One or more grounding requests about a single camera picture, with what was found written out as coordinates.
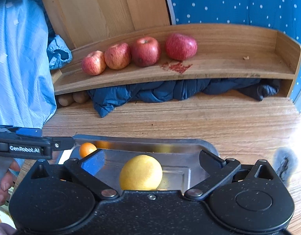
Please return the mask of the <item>person's left hand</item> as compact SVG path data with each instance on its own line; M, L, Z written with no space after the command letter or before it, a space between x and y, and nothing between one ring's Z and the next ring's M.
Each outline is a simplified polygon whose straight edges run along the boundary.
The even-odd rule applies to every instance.
M15 160L12 160L12 163L4 173L4 176L0 179L0 206L4 205L9 195L8 190L13 186L13 181L15 180L14 175L9 169L13 171L20 171L18 163ZM10 225L6 223L0 223L0 235L10 235L14 234L15 232L16 229Z

